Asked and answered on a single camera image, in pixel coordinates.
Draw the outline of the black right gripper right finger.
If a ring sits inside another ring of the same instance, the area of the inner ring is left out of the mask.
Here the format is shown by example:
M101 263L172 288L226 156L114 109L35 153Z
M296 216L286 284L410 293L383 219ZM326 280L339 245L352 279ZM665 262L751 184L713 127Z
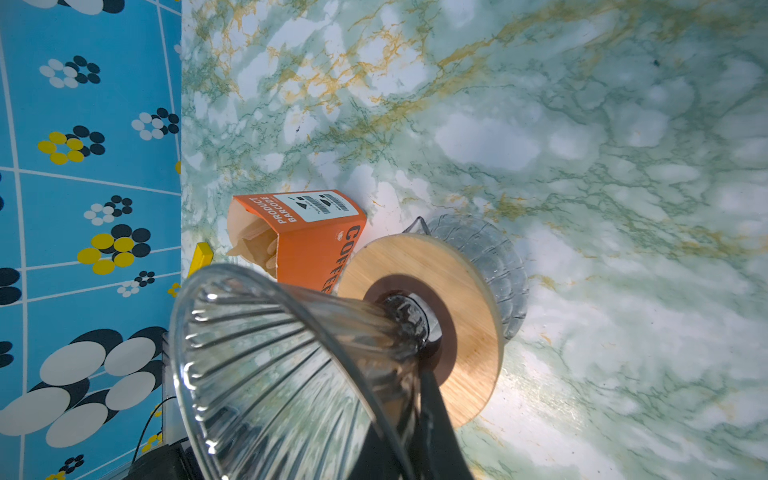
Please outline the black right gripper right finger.
M435 375L424 370L419 379L418 471L421 478L472 480Z

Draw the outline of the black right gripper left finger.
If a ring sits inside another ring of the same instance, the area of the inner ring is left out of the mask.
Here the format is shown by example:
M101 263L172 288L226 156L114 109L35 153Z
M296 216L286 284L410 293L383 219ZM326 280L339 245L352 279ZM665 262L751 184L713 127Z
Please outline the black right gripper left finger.
M348 475L349 480L394 480L396 457L390 439L375 424L367 431L362 449Z

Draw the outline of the ribbed glass dripper cone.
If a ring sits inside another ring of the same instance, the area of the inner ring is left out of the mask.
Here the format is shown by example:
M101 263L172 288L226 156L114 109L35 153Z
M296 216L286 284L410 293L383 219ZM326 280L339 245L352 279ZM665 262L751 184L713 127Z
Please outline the ribbed glass dripper cone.
M213 264L170 324L181 415L206 479L348 479L368 428L414 479L419 354L413 302L343 299Z

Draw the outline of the clear glass carafe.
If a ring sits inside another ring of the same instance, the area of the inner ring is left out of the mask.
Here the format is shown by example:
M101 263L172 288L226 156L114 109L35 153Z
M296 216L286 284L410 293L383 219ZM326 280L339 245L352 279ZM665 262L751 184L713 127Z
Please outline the clear glass carafe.
M493 294L504 341L516 336L527 316L529 285L523 262L505 232L479 217L458 214L418 217L404 231L441 240L466 257Z

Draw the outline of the round wooden dripper holder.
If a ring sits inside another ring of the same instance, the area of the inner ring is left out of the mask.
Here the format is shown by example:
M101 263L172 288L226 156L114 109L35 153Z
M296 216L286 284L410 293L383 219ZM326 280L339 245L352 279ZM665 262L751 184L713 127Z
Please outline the round wooden dripper holder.
M500 375L504 339L496 300L462 253L427 235L386 236L352 257L337 292L372 303L393 294L414 296L442 330L422 364L435 374L452 427L481 413Z

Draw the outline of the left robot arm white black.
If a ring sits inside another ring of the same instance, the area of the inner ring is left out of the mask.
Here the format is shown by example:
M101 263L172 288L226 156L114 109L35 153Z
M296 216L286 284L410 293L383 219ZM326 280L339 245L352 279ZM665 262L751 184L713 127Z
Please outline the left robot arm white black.
M142 428L126 479L203 479L181 418L168 336L161 343L161 399Z

